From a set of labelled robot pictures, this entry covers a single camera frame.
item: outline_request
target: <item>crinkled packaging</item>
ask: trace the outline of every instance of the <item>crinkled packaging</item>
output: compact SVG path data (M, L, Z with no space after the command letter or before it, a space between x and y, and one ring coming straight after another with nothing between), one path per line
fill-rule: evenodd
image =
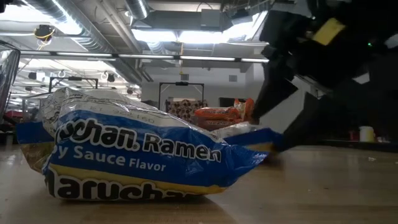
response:
M20 124L17 135L57 198L220 193L267 156L112 91L62 88L42 100L40 112L43 121Z

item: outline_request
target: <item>yellow sticker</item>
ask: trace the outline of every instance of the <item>yellow sticker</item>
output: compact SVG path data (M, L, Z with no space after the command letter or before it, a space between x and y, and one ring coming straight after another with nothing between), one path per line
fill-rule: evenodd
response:
M328 45L336 35L342 31L346 26L335 18L329 19L318 32L313 36L313 40L322 44Z

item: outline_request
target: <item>metal beam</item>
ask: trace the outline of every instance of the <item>metal beam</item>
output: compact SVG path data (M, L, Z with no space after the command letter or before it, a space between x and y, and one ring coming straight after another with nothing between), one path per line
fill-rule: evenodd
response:
M146 55L146 54L120 54L120 53L86 53L86 52L54 52L54 51L38 51L38 50L21 50L21 58L33 57L40 58L43 56L51 57L83 57L98 58L98 60L107 58L136 58L136 59L161 59L161 60L200 60L213 62L247 62L247 63L267 63L266 58L241 58L241 57L208 57L208 56L190 56L190 55Z

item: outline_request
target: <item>ceiling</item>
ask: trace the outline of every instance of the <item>ceiling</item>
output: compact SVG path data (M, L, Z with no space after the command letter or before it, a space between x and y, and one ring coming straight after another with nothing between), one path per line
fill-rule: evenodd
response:
M112 48L117 52L137 53L131 50L131 47L123 40L120 33L117 32L114 26L109 22L104 11L98 7L97 0L65 0L73 2L75 6L83 13L83 15L94 25L100 34L105 38ZM52 18L43 15L42 13L32 10L25 6L21 1L15 1L17 6L12 5L7 7L5 13L0 14L0 40L9 42L10 44L22 50L37 50L41 46L41 50L48 51L69 51L69 52L86 52L76 39L70 38L60 30L57 30L52 40L44 45L34 35L33 31L41 24L53 26ZM114 10L117 11L117 16L123 21L123 26L130 29L130 17L126 15L127 9L124 0L110 1ZM246 0L238 1L224 0L206 0L206 2L198 2L194 0L149 0L148 5L154 11L181 11L181 12L200 12L202 9L213 8L214 10L223 11L233 8L235 5L255 4L260 1ZM254 37L249 41L240 41L234 43L224 44L176 44L175 42L164 42L164 48L171 54L197 55L197 56L212 56L212 57L261 57L259 52L263 48L262 44L258 43L259 32L254 34ZM150 48L144 41L136 41L141 53L151 54ZM49 77L82 77L82 78L97 78L101 88L115 87L114 91L126 94L128 86L135 87L133 95L130 97L139 98L141 90L137 85L129 83L125 79L125 74L118 73L119 68L115 68L112 63L102 61L82 61L82 60L64 60L57 59L42 59L42 58L22 58L19 64L19 73L17 75L14 86L11 91L13 95L33 95L38 93L45 93L48 91ZM180 63L170 63L165 60L144 60L142 64L136 63L134 60L125 61L131 68L137 65L147 67L147 71L154 74L160 74L167 69L176 69L180 67ZM227 68L237 69L240 72L246 72L250 65L246 63L231 63L231 62L208 62L208 61L184 61L183 67L197 68L198 71L206 68ZM42 79L31 79L29 73L40 74ZM114 74L115 81L107 81L107 76ZM93 82L73 82L62 80L62 82L53 81L53 85L57 86L81 86L89 88Z

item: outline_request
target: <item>wooden table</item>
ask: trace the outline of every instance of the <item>wooden table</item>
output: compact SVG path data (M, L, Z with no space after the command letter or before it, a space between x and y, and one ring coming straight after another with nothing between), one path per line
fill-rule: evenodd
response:
M311 146L280 161L192 202L67 202L2 149L0 223L398 223L398 154Z

